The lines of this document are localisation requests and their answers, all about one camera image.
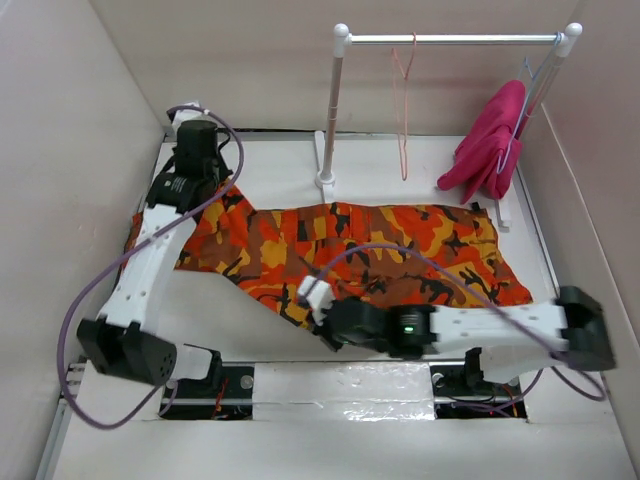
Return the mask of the orange camouflage trousers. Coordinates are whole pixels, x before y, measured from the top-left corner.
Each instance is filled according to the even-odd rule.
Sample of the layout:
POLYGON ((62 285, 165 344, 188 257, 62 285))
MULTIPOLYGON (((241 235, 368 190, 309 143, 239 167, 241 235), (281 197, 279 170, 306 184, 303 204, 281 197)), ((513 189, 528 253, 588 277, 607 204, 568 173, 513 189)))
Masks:
POLYGON ((326 277, 339 299, 359 297, 381 308, 533 301, 499 251, 488 212, 479 207, 336 202, 258 210, 232 188, 204 211, 175 267, 219 274, 309 329, 311 313, 297 301, 298 286, 339 254, 344 259, 326 277))

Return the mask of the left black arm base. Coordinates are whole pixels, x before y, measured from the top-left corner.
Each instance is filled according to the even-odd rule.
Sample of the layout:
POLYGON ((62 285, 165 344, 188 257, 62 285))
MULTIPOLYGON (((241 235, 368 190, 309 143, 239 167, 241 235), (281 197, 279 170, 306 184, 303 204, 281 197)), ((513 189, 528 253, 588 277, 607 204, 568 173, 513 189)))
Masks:
POLYGON ((255 363, 224 362, 209 380, 179 380, 177 393, 165 388, 159 407, 165 420, 243 421, 253 419, 255 363))

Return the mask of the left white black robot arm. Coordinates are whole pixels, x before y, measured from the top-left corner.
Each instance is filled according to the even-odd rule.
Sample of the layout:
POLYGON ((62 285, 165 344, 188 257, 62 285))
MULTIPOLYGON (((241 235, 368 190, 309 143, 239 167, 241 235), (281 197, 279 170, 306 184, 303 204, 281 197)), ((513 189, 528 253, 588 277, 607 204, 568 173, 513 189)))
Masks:
POLYGON ((127 261, 97 318, 78 326, 77 338, 102 374, 153 386, 188 380, 205 397, 222 387, 218 353, 157 335, 169 277, 197 225, 188 213, 211 198, 230 174, 217 133, 216 124, 202 119, 179 126, 168 166, 145 199, 135 240, 140 252, 127 261))

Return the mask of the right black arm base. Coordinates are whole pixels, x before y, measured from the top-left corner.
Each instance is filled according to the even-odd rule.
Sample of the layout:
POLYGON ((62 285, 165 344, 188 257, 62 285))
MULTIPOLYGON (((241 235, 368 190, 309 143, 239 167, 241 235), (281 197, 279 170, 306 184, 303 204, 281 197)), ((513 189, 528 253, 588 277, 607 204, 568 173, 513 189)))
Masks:
POLYGON ((434 411, 445 419, 526 419, 523 400, 498 410, 521 394, 518 380, 512 384, 487 382, 480 371, 481 349, 469 350, 463 360, 430 363, 434 411))

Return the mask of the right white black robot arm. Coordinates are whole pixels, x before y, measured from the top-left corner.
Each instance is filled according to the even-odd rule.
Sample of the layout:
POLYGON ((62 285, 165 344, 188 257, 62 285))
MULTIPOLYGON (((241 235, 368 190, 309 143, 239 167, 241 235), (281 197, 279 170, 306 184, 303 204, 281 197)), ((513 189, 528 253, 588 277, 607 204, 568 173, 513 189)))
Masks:
POLYGON ((498 308, 381 308, 356 297, 338 300, 328 283, 312 277, 298 294, 332 349, 351 345, 402 360, 464 353, 462 381, 476 394, 560 364, 584 372, 616 366, 601 305, 573 286, 546 302, 498 308))

